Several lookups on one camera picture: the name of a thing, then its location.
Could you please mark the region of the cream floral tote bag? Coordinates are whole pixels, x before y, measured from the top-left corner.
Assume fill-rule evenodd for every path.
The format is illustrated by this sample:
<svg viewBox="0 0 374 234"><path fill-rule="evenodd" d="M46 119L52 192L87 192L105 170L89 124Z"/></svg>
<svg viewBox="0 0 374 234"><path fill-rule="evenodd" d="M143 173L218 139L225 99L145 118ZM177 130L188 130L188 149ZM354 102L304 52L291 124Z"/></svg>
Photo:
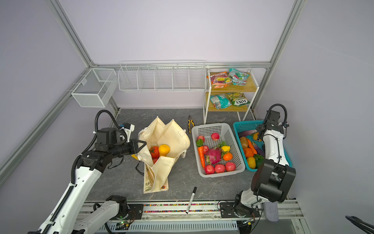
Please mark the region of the cream floral tote bag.
<svg viewBox="0 0 374 234"><path fill-rule="evenodd" d="M141 130L138 139L146 146L137 153L144 163L145 175L143 193L156 193L168 190L168 176L180 158L186 156L191 141L186 130L175 121L165 124L156 117L151 124Z"/></svg>

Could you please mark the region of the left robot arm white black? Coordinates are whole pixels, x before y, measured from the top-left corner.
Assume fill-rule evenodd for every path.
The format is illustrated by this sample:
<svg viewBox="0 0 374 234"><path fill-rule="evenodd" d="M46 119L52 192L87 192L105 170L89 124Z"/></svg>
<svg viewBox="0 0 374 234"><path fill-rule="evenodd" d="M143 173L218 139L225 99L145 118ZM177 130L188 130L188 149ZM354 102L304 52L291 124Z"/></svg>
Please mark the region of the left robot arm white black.
<svg viewBox="0 0 374 234"><path fill-rule="evenodd" d="M94 184L106 169L113 169L113 159L139 153L147 143L132 139L134 125L119 125L108 110L100 110L94 120L94 136L77 156L71 168L71 181L37 234L94 234L112 218L127 218L130 208L123 196L110 196L82 221L78 215Z"/></svg>

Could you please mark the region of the yellow pear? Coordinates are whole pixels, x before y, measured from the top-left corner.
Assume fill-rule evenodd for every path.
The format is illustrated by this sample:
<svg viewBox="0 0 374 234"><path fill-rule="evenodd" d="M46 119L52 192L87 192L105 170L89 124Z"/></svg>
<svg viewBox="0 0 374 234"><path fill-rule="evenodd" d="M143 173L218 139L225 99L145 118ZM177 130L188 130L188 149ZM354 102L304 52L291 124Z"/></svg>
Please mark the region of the yellow pear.
<svg viewBox="0 0 374 234"><path fill-rule="evenodd" d="M170 147L166 144L162 144L159 146L159 153L161 157L165 157L170 152Z"/></svg>

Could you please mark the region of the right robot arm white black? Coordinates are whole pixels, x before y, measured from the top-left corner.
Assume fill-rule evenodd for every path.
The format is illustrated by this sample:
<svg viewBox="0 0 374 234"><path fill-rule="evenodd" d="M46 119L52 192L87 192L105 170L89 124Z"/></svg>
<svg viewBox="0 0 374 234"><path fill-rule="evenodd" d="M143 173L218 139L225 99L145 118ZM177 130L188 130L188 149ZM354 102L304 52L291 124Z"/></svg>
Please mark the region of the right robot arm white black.
<svg viewBox="0 0 374 234"><path fill-rule="evenodd" d="M265 145L265 158L257 169L251 188L240 192L233 205L239 217L252 215L264 202L283 202L296 177L284 152L283 140L287 127L287 110L276 103L267 110L266 117L256 129Z"/></svg>

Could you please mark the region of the red tomato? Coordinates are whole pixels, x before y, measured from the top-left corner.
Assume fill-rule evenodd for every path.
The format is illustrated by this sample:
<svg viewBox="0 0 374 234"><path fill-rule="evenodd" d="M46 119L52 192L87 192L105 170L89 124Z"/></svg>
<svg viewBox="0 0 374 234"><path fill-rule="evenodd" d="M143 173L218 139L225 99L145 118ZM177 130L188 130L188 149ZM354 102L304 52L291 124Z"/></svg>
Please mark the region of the red tomato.
<svg viewBox="0 0 374 234"><path fill-rule="evenodd" d="M159 147L153 146L150 148L149 151L150 151L152 159L158 159L160 157Z"/></svg>

